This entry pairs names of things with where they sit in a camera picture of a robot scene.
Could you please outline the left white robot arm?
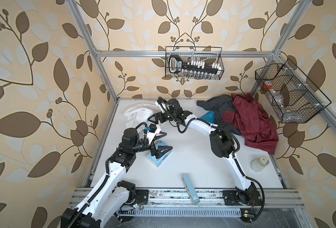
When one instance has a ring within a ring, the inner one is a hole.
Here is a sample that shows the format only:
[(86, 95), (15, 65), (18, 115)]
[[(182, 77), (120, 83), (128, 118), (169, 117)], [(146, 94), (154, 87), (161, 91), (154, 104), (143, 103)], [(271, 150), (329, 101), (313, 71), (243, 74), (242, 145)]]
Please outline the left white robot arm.
[(61, 216), (62, 228), (103, 228), (123, 205), (137, 203), (135, 184), (123, 180), (139, 152), (150, 151), (161, 158), (173, 148), (156, 146), (155, 141), (165, 137), (159, 121), (142, 122), (123, 132), (116, 151), (105, 162), (105, 173), (88, 195), (74, 208), (67, 208)]

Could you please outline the white cloth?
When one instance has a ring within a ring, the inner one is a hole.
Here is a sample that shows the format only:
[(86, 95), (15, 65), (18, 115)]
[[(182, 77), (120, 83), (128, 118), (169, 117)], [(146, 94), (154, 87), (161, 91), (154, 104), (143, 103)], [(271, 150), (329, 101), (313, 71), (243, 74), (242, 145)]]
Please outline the white cloth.
[(125, 112), (127, 117), (126, 128), (136, 127), (142, 122), (147, 122), (148, 118), (153, 114), (159, 113), (161, 110), (154, 104), (138, 103), (130, 106)]

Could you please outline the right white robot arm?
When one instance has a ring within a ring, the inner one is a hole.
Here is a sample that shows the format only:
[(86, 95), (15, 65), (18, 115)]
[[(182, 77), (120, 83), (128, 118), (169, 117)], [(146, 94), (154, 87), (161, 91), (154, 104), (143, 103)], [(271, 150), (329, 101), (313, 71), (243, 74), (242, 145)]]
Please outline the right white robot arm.
[(255, 201), (259, 201), (261, 206), (264, 206), (265, 195), (262, 185), (245, 173), (236, 156), (241, 148), (237, 137), (228, 130), (197, 117), (190, 111), (184, 111), (175, 98), (167, 101), (159, 97), (155, 105), (160, 109), (160, 113), (156, 116), (158, 123), (173, 121), (175, 122), (174, 127), (181, 134), (191, 128), (209, 137), (213, 154), (225, 160), (234, 180), (237, 193), (233, 196), (233, 201), (242, 205), (252, 205)]

